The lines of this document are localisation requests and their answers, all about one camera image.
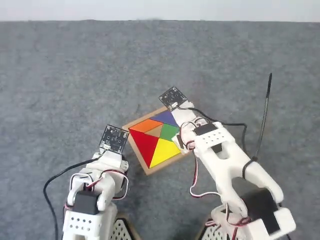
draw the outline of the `wire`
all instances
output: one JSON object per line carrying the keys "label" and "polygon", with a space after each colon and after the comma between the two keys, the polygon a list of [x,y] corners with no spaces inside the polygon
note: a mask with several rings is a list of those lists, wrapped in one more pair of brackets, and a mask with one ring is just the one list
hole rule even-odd
{"label": "wire", "polygon": [[88,173],[85,173],[85,172],[77,172],[75,174],[73,174],[70,178],[70,183],[69,183],[69,191],[71,191],[72,189],[72,184],[73,184],[73,181],[74,181],[74,177],[77,176],[77,175],[80,175],[80,176],[85,176],[85,178],[89,177],[91,179],[91,183],[94,182],[94,179],[92,178],[92,176],[90,175],[92,174],[92,172],[88,172]]}
{"label": "wire", "polygon": [[182,128],[186,127],[188,124],[192,124],[195,128],[197,127],[192,121],[185,121],[184,123],[181,124],[180,128],[179,128],[179,134],[180,134],[180,138],[182,141],[182,144],[188,149],[188,144],[194,141],[188,141],[187,143],[184,142],[183,138],[182,138]]}
{"label": "wire", "polygon": [[128,179],[128,177],[127,177],[123,172],[118,171],[118,170],[107,169],[107,170],[102,171],[102,173],[100,174],[99,179],[96,180],[96,181],[94,181],[94,182],[91,183],[90,185],[88,185],[88,186],[86,187],[86,189],[90,189],[90,188],[94,187],[98,182],[100,182],[100,181],[104,178],[104,177],[103,177],[103,174],[104,174],[104,173],[115,173],[115,174],[119,174],[119,175],[121,175],[122,177],[125,178],[125,180],[126,180],[126,187],[125,187],[125,193],[124,193],[124,195],[121,196],[121,197],[116,197],[116,196],[115,196],[115,197],[113,198],[113,200],[122,200],[122,199],[124,199],[124,198],[127,196],[127,193],[128,193],[129,179]]}
{"label": "wire", "polygon": [[52,217],[53,217],[53,222],[54,222],[54,239],[55,240],[58,240],[58,236],[59,236],[59,230],[58,230],[58,220],[57,220],[57,215],[56,215],[56,212],[55,212],[55,209],[54,207],[52,206],[52,203],[48,197],[48,194],[47,194],[47,187],[48,185],[53,181],[55,180],[56,178],[60,177],[62,174],[74,169],[74,168],[77,168],[77,167],[80,167],[82,165],[85,165],[85,164],[89,164],[89,163],[92,163],[94,161],[97,161],[103,154],[101,154],[99,157],[97,158],[93,158],[93,159],[90,159],[90,160],[86,160],[86,161],[82,161],[82,162],[79,162],[77,164],[74,164],[72,166],[69,166],[67,167],[65,170],[59,172],[58,174],[52,176],[49,178],[48,181],[46,181],[46,183],[44,184],[43,186],[43,195],[44,195],[44,198],[50,208],[50,211],[52,213]]}
{"label": "wire", "polygon": [[267,114],[268,114],[268,105],[269,105],[269,97],[270,97],[270,91],[271,91],[271,82],[272,82],[272,72],[269,74],[269,81],[268,81],[268,87],[266,89],[266,95],[265,95],[265,102],[264,102],[264,112],[262,116],[261,121],[261,129],[259,133],[259,138],[256,144],[256,150],[254,156],[243,166],[242,168],[242,178],[246,179],[246,170],[247,167],[252,164],[253,162],[258,161],[258,154],[261,148],[262,139],[265,132],[266,127],[266,120],[267,120]]}
{"label": "wire", "polygon": [[222,125],[226,125],[226,126],[243,126],[243,131],[242,131],[242,136],[241,136],[241,145],[242,145],[242,149],[245,152],[245,154],[248,155],[247,146],[246,146],[246,131],[247,131],[248,126],[244,122],[228,123],[228,122],[219,121],[217,119],[209,117],[203,111],[201,111],[201,110],[199,110],[199,109],[197,109],[195,107],[186,107],[186,108],[178,107],[178,109],[196,111],[196,112],[200,113],[202,116],[204,116],[207,120],[210,120],[212,122],[221,122]]}
{"label": "wire", "polygon": [[231,239],[231,240],[236,240],[237,232],[238,232],[238,228],[235,227],[235,228],[234,228],[234,231],[233,231],[233,235],[232,235],[232,239]]}
{"label": "wire", "polygon": [[190,186],[190,189],[189,189],[189,192],[190,192],[190,195],[196,199],[200,199],[200,198],[203,198],[204,196],[208,196],[208,195],[218,195],[220,198],[221,198],[221,195],[220,193],[216,192],[216,191],[207,191],[207,192],[204,192],[202,194],[195,194],[193,193],[192,189],[196,186],[197,184],[197,180],[198,180],[198,160],[197,160],[197,157],[195,155],[195,153],[193,153],[194,155],[194,176],[193,176],[193,182],[192,182],[192,185]]}
{"label": "wire", "polygon": [[207,221],[205,224],[204,224],[206,227],[213,227],[213,226],[216,226],[216,222],[213,221],[213,220],[210,220],[210,221]]}
{"label": "wire", "polygon": [[265,95],[264,112],[263,112],[263,117],[262,117],[262,122],[261,122],[261,129],[260,129],[260,134],[259,134],[259,138],[258,138],[258,142],[257,142],[255,154],[254,154],[255,157],[258,157],[259,150],[260,150],[261,143],[262,143],[262,138],[264,136],[266,120],[267,120],[267,113],[268,113],[270,90],[271,90],[271,81],[272,81],[272,72],[269,74],[269,81],[268,81],[268,87],[267,87],[266,95]]}

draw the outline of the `green square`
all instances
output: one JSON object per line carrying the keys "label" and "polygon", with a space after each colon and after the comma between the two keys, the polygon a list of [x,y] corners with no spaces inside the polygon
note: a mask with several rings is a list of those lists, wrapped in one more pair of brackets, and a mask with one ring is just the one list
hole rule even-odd
{"label": "green square", "polygon": [[161,134],[160,134],[160,138],[161,139],[165,139],[168,140],[170,142],[172,142],[172,138],[174,137],[174,135],[176,135],[176,133],[179,132],[179,128],[176,126],[171,126],[169,124],[163,124],[162,130],[161,130]]}

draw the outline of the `colorful puzzle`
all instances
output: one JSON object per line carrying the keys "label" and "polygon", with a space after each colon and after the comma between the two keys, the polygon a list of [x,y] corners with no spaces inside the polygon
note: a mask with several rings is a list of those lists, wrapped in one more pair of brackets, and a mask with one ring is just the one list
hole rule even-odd
{"label": "colorful puzzle", "polygon": [[179,132],[179,126],[166,107],[123,126],[123,129],[129,131],[129,143],[147,175],[182,156],[171,140]]}

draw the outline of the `black cable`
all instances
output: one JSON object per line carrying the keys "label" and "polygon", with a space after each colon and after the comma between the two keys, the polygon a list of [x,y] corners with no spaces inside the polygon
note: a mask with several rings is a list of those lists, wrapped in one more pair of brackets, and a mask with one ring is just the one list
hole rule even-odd
{"label": "black cable", "polygon": [[266,89],[265,102],[264,102],[264,112],[263,112],[262,121],[261,121],[260,134],[259,134],[259,138],[258,138],[258,141],[257,141],[257,144],[256,144],[255,154],[242,168],[242,178],[243,179],[246,179],[247,167],[250,164],[252,164],[253,162],[258,161],[258,154],[259,154],[259,151],[260,151],[262,138],[264,136],[266,120],[267,120],[267,114],[268,114],[269,97],[270,97],[270,91],[271,91],[271,81],[272,81],[272,72],[269,74],[268,87]]}
{"label": "black cable", "polygon": [[85,164],[92,163],[92,162],[98,160],[101,156],[102,156],[102,154],[101,154],[99,157],[97,157],[97,158],[90,159],[90,160],[86,160],[86,161],[82,161],[82,162],[79,162],[79,163],[74,164],[74,165],[72,165],[72,166],[69,166],[69,167],[67,167],[65,170],[63,170],[63,171],[59,172],[58,174],[50,177],[49,180],[46,181],[46,183],[44,184],[44,186],[43,186],[43,195],[44,195],[44,198],[45,198],[46,202],[48,203],[48,206],[49,206],[50,211],[51,211],[51,213],[52,213],[52,217],[53,217],[53,221],[54,221],[54,239],[55,239],[55,240],[58,240],[58,237],[59,237],[58,220],[57,220],[57,215],[56,215],[55,209],[54,209],[54,207],[52,206],[52,203],[51,203],[51,201],[50,201],[50,199],[49,199],[49,197],[48,197],[48,194],[47,194],[47,187],[48,187],[48,185],[49,185],[53,180],[55,180],[56,178],[60,177],[62,174],[68,172],[69,170],[72,170],[72,169],[74,169],[74,168],[80,167],[80,166],[85,165]]}
{"label": "black cable", "polygon": [[178,107],[178,109],[196,111],[196,112],[200,113],[202,116],[204,116],[206,119],[208,119],[208,120],[210,120],[212,122],[221,122],[222,125],[226,125],[226,126],[243,126],[243,131],[242,131],[242,136],[241,136],[241,145],[242,145],[242,149],[245,152],[245,154],[248,155],[247,146],[246,146],[246,131],[247,131],[248,126],[244,122],[241,122],[241,123],[228,123],[228,122],[219,121],[217,119],[209,117],[203,111],[201,111],[201,110],[199,110],[199,109],[197,109],[195,107],[186,107],[186,108]]}

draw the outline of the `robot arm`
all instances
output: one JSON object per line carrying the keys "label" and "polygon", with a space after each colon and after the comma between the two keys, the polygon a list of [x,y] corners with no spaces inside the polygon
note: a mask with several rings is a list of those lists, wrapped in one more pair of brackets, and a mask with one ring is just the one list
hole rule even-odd
{"label": "robot arm", "polygon": [[[128,132],[107,125],[102,138],[100,152],[93,156],[98,160],[70,178],[63,240],[108,240],[112,234],[118,212],[112,200],[123,199],[128,190],[129,164],[121,154]],[[115,197],[125,180],[125,194]]]}
{"label": "robot arm", "polygon": [[290,211],[278,207],[284,199],[282,189],[259,163],[252,162],[246,168],[245,179],[258,186],[260,191],[240,197],[233,189],[232,179],[243,176],[243,169],[251,159],[221,122],[197,117],[192,110],[193,103],[175,87],[159,98],[180,126],[180,132],[172,140],[183,153],[193,150],[216,183],[223,203],[211,213],[216,223],[227,229],[232,236],[235,226],[229,224],[228,217],[225,217],[226,211],[232,212],[230,221],[234,223],[250,217],[252,221],[242,227],[239,234],[245,231],[246,239],[253,240],[277,239],[296,228]]}

